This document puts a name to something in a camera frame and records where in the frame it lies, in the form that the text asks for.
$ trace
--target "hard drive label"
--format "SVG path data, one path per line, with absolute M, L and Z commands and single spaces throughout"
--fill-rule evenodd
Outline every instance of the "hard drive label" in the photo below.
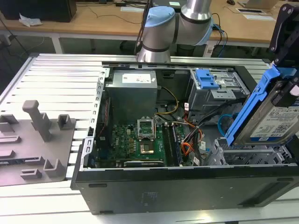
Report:
M 298 117 L 298 107 L 273 107 L 250 137 L 258 141 L 267 141 L 282 137 L 297 124 Z

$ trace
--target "yellow wire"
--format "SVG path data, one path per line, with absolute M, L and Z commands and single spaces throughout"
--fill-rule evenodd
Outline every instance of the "yellow wire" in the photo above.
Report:
M 175 96 L 169 89 L 167 89 L 166 87 L 161 86 L 161 88 L 166 89 L 166 90 L 167 90 L 167 91 L 168 91 L 168 92 L 175 98 L 177 104 L 176 104 L 175 108 L 174 108 L 172 111 L 169 111 L 169 112 L 157 112 L 157 113 L 155 113 L 155 114 L 166 115 L 166 114 L 174 113 L 174 112 L 177 111 L 177 109 L 178 109 L 178 99 L 177 99 L 176 96 Z

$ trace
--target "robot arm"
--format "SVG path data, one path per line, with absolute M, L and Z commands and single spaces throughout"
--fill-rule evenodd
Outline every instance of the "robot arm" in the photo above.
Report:
M 143 33 L 139 62 L 170 62 L 172 43 L 202 45 L 212 32 L 213 19 L 209 8 L 211 0 L 188 0 L 176 14 L 171 7 L 153 7 L 149 10 Z

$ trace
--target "wooden desk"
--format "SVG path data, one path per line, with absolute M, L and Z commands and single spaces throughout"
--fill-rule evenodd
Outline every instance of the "wooden desk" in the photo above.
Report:
M 276 19 L 280 6 L 283 3 L 279 2 L 268 15 Z M 59 41 L 61 37 L 109 40 L 136 39 L 140 24 L 132 24 L 116 16 L 101 16 L 97 18 L 97 15 L 117 15 L 133 23 L 139 23 L 142 20 L 142 13 L 122 12 L 121 8 L 115 5 L 83 6 L 84 4 L 78 5 L 77 13 L 70 23 L 42 21 L 43 25 L 28 28 L 18 21 L 4 19 L 4 22 L 14 35 L 47 36 L 52 38 L 57 53 L 63 52 Z M 225 0 L 212 1 L 211 12 L 218 13 L 220 16 L 221 27 L 228 34 L 227 45 L 268 47 L 275 21 L 248 20 L 235 9 L 240 7 L 238 4 L 234 6 L 228 5 Z M 214 21 L 218 23 L 218 18 L 214 17 Z M 1 34 L 2 40 L 10 44 L 7 38 L 9 32 L 5 30 L 2 24 L 0 24 Z M 207 43 L 204 56 L 211 56 L 213 48 L 219 39 L 219 32 L 213 31 Z
M 213 0 L 210 9 L 212 13 L 218 13 L 220 16 L 221 28 L 228 34 L 227 45 L 269 47 L 276 21 L 249 20 L 245 18 L 244 13 L 239 13 L 236 10 L 236 8 L 242 8 L 238 3 L 232 6 L 227 4 L 226 1 L 221 2 Z M 281 6 L 285 3 L 285 1 L 280 1 L 273 9 L 263 10 L 266 14 L 260 15 L 271 16 L 276 20 Z M 214 16 L 214 22 L 219 23 L 217 16 Z M 219 32 L 213 31 L 210 40 L 206 44 L 205 57 L 211 57 L 219 38 Z M 224 44 L 225 40 L 226 38 L 223 38 L 220 44 Z

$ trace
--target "white paper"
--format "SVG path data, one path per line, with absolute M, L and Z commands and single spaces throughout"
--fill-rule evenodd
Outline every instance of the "white paper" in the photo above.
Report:
M 266 21 L 276 21 L 271 16 L 264 16 L 264 15 L 243 15 L 248 20 L 266 20 Z
M 122 6 L 121 7 L 122 12 L 136 12 L 136 13 L 142 13 L 144 11 L 143 8 L 136 8 L 131 6 Z
M 42 22 L 40 19 L 27 18 L 25 16 L 22 16 L 21 14 L 20 14 L 19 22 L 22 23 L 23 25 L 25 25 L 26 27 L 42 25 Z
M 171 6 L 180 6 L 179 2 L 176 2 L 176 1 L 170 1 L 169 4 Z
M 122 83 L 151 83 L 150 74 L 123 74 Z

